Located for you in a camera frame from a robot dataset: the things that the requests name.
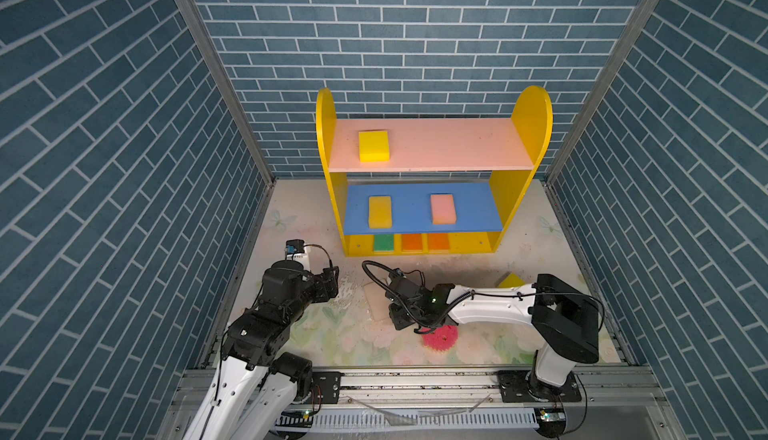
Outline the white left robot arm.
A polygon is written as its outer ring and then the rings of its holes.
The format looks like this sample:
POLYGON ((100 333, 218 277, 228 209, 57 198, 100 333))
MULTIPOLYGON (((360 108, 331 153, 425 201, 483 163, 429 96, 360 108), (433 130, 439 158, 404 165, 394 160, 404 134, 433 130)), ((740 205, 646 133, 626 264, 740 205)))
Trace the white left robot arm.
POLYGON ((280 350, 309 305, 337 296, 338 277, 333 264, 313 273, 291 258, 265 270, 253 306, 225 331, 186 439, 263 439, 292 402, 310 394, 312 362, 280 350))

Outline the beige sponge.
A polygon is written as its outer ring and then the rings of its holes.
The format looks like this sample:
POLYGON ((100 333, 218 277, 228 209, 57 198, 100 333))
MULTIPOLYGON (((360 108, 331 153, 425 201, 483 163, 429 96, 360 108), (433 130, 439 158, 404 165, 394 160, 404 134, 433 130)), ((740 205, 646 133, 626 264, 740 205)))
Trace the beige sponge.
POLYGON ((368 303, 372 320, 388 320, 391 300, 386 296, 385 290, 376 283, 369 282, 363 286, 363 293, 368 303))

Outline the green sponge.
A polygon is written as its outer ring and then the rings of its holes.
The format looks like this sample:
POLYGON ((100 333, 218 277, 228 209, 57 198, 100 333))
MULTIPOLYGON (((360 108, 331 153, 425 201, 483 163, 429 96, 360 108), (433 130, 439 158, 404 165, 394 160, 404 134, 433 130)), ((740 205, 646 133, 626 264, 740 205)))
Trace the green sponge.
POLYGON ((395 250, 395 239, 393 234, 377 234, 374 236, 374 252, 393 252, 395 250))

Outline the pink rectangular sponge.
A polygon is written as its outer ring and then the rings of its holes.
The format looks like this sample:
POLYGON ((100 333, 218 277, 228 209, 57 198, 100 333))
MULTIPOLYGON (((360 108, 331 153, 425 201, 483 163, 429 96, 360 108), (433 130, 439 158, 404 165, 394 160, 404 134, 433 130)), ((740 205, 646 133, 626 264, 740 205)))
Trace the pink rectangular sponge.
POLYGON ((434 225, 456 224, 457 213, 452 194, 431 194, 430 207, 434 225))

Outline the orange sponge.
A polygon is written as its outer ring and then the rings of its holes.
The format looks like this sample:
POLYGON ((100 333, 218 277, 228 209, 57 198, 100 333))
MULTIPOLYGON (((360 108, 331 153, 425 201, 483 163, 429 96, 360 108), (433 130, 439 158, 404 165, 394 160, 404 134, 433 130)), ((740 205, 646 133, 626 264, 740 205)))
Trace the orange sponge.
POLYGON ((421 234, 402 234, 401 236, 401 251, 407 252, 423 252, 423 239, 421 234))

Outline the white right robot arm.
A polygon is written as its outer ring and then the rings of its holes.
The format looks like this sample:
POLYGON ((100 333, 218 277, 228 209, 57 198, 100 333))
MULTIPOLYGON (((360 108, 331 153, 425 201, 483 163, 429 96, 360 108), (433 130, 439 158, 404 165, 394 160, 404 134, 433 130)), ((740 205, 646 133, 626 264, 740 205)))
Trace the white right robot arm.
POLYGON ((470 323, 525 325, 544 344, 526 377, 529 393, 554 400, 573 383, 578 364, 600 359, 599 330, 603 306, 551 274, 540 274, 532 284, 506 288, 473 288, 453 283, 432 288, 390 269, 379 282, 390 300, 389 317, 397 330, 412 326, 426 340, 447 340, 448 330, 470 323))

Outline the textured yellow sponge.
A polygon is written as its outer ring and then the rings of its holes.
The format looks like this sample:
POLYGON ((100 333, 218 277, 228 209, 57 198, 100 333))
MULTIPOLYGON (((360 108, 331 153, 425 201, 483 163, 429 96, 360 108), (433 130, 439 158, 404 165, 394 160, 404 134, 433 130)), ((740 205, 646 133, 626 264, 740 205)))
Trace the textured yellow sponge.
POLYGON ((368 226, 370 229, 384 230, 392 228, 392 201, 390 196, 370 196, 368 198, 368 226))

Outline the small yellow sponge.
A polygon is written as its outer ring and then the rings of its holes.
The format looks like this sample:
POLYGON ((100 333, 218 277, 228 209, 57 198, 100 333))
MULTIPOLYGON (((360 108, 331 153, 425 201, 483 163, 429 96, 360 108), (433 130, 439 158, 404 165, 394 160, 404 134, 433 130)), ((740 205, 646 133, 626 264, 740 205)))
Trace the small yellow sponge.
POLYGON ((503 280, 497 284, 497 288, 518 288, 525 286, 526 282, 514 273, 508 274, 503 280))
POLYGON ((359 159, 362 163, 390 160, 389 136, 386 130, 367 130, 358 133, 359 159))

